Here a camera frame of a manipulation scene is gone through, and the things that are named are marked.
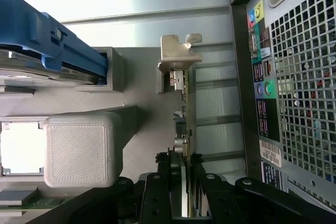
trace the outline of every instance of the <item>green circuit board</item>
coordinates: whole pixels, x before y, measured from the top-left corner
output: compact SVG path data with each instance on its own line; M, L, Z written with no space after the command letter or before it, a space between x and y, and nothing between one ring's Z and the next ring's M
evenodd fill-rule
M53 209L72 198L36 196L22 206L0 206L0 211Z

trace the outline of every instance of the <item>color-coded ports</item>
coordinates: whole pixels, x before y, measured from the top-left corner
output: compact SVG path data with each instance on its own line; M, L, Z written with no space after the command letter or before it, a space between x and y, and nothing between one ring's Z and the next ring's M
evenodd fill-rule
M271 64L269 63L268 60L262 63L263 69L264 69L264 75L265 76L270 76L271 74Z
M266 119L264 119L264 133L268 134L268 123Z
M267 96L270 96L271 93L272 93L272 87L271 87L271 85L268 82L265 82L264 87L265 87L265 94Z
M263 93L263 85L261 85L260 83L257 85L257 93L258 95L262 95Z
M262 106L262 111L263 111L263 115L266 115L266 102L265 101L261 101L261 106Z
M255 81L259 81L264 77L263 65L261 63L253 65L253 75Z

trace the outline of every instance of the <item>connector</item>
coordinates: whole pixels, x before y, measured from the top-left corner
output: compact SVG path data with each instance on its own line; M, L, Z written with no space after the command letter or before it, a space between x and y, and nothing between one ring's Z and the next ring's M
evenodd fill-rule
M265 61L262 63L263 69L264 69L264 75L265 76L270 76L271 74L271 64L269 63L269 61Z
M257 104L258 104L258 106L257 106L258 107L258 114L262 115L262 107L263 107L263 105L261 104L261 101L258 101Z
M262 106L263 115L266 115L266 102L261 101L261 106Z
M268 123L266 119L264 119L264 133L268 134Z
M264 71L263 71L263 66L261 63L258 64L258 68L259 68L259 77L263 78L264 77Z
M264 129L264 119L259 118L259 129L261 133L265 133L265 129Z
M254 65L253 66L253 72L254 72L254 79L258 80L259 79L259 69L258 69L258 65Z

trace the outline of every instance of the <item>metal bracket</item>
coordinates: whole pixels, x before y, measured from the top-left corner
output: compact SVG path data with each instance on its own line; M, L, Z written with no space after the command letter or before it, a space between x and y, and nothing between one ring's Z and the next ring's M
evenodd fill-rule
M19 97L32 97L35 90L23 87L0 86L0 95L14 95Z
M107 55L107 83L97 85L79 85L75 87L75 90L88 93L122 92L125 86L124 58L112 47L93 47L93 49L98 52L106 53Z
M193 63L202 61L202 54L191 50L194 43L201 43L201 34L188 34L185 43L180 44L177 35L164 35L161 37L161 60L158 69L168 73L175 69L187 69Z

